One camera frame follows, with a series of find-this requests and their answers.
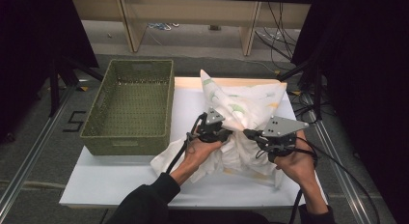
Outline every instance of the crumpled cloth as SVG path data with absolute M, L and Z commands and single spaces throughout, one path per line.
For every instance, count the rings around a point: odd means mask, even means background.
M 271 80 L 271 84 L 221 87 L 204 70 L 201 70 L 201 79 L 207 106 L 205 112 L 208 107 L 212 107 L 223 115 L 225 117 L 223 127 L 232 130 L 233 134 L 220 150 L 209 156 L 190 177 L 190 181 L 196 182 L 206 174 L 212 174 L 215 171 L 225 170 L 231 173 L 250 170 L 269 177 L 278 185 L 283 172 L 277 170 L 276 165 L 268 161 L 267 154 L 256 158 L 259 146 L 255 141 L 247 139 L 242 130 L 265 128 L 283 99 L 286 83 Z M 164 152 L 150 162 L 157 175 L 166 171 L 184 140 L 172 142 Z M 173 170 L 183 159 L 184 155 L 180 157 Z

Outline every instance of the white table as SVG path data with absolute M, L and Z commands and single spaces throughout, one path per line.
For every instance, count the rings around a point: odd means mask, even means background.
M 175 90 L 171 141 L 185 136 L 197 117 L 204 112 L 200 89 Z M 295 119 L 288 95 L 278 107 L 277 116 Z M 153 156 L 94 156 L 84 147 L 71 174 L 60 204 L 71 208 L 116 207 L 141 184 L 154 182 L 157 175 L 150 167 Z M 237 174 L 215 173 L 196 183 L 186 182 L 171 209 L 257 209 L 292 206 L 298 184 L 284 176 L 281 186 Z

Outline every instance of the plastic basket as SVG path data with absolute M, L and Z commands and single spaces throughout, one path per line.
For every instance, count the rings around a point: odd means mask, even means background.
M 156 155 L 169 145 L 173 61 L 112 60 L 81 132 L 94 155 Z

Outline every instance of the floor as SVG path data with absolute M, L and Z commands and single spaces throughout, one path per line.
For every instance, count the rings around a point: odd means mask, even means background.
M 100 69 L 103 73 L 107 66 L 107 61 L 111 58 L 176 58 L 184 59 L 183 63 L 189 62 L 183 73 L 195 73 L 199 76 L 199 70 L 205 69 L 214 73 L 240 74 L 245 71 L 248 74 L 259 73 L 258 75 L 270 75 L 292 69 L 294 66 L 282 55 L 271 51 L 257 37 L 253 43 L 250 56 L 243 56 L 241 43 L 238 37 L 238 28 L 221 27 L 221 30 L 209 30 L 205 25 L 179 25 L 172 27 L 170 31 L 148 28 L 142 44 L 137 53 L 129 52 L 123 26 L 116 22 L 83 21 L 84 27 L 89 36 L 96 58 L 99 61 Z M 270 34 L 282 40 L 282 36 L 277 36 L 275 30 L 267 29 Z M 287 30 L 294 39 L 297 38 L 300 30 Z M 263 38 L 271 38 L 266 35 L 263 29 L 259 30 Z M 286 47 L 281 42 L 276 42 L 276 47 L 285 54 Z M 75 166 L 76 160 L 82 150 L 83 144 L 79 139 L 79 133 L 69 129 L 76 129 L 77 124 L 70 124 L 69 120 L 74 111 L 88 111 L 99 83 L 90 76 L 78 71 L 77 75 L 83 79 L 81 86 L 86 86 L 87 91 L 75 90 L 62 112 L 56 125 L 53 127 L 50 136 L 44 143 L 40 157 L 32 168 L 27 181 L 22 187 L 14 204 L 11 206 L 5 220 L 0 223 L 102 223 L 103 219 L 109 217 L 114 209 L 70 209 L 59 205 L 59 200 L 64 192 L 70 173 Z M 288 80 L 288 90 L 296 91 L 296 81 L 299 75 L 295 75 Z M 61 85 L 61 93 L 67 89 Z M 3 195 L 9 182 L 18 171 L 25 156 L 36 144 L 42 128 L 46 125 L 49 112 L 49 91 L 48 84 L 45 83 L 39 91 L 39 100 L 30 108 L 29 112 L 19 121 L 14 130 L 15 141 L 3 141 L 0 145 L 0 195 Z M 290 96 L 294 111 L 305 106 L 309 96 Z M 365 166 L 359 160 L 359 156 L 354 154 L 353 147 L 349 143 L 347 134 L 342 128 L 336 112 L 330 104 L 322 106 L 322 124 L 334 145 L 339 159 L 343 166 L 347 168 L 366 189 L 374 204 L 376 205 L 381 223 L 395 223 L 382 197 L 371 181 Z M 314 114 L 306 113 L 299 116 L 305 121 L 314 120 Z M 75 119 L 85 119 L 85 115 L 77 113 Z M 325 140 L 318 135 L 319 126 L 313 126 L 306 130 L 307 138 L 315 142 L 318 146 L 323 145 Z M 364 204 L 368 220 L 358 220 L 354 215 L 353 206 L 356 205 L 345 195 L 344 188 L 340 186 L 334 166 L 330 160 L 322 156 L 316 169 L 324 192 L 327 195 L 329 204 L 334 208 L 335 217 L 338 223 L 372 223 L 374 221 L 374 211 L 369 205 L 368 198 L 360 191 L 358 197 Z M 265 215 L 270 221 L 288 222 L 290 208 L 256 210 Z

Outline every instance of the sleeve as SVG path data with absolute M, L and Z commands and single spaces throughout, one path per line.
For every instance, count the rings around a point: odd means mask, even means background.
M 302 224 L 333 224 L 336 223 L 334 219 L 333 210 L 328 207 L 328 212 L 323 214 L 311 214 L 307 212 L 306 205 L 298 208 L 300 211 L 300 218 Z
M 179 192 L 175 180 L 162 173 L 153 184 L 141 185 L 129 193 L 106 224 L 166 223 L 168 203 Z

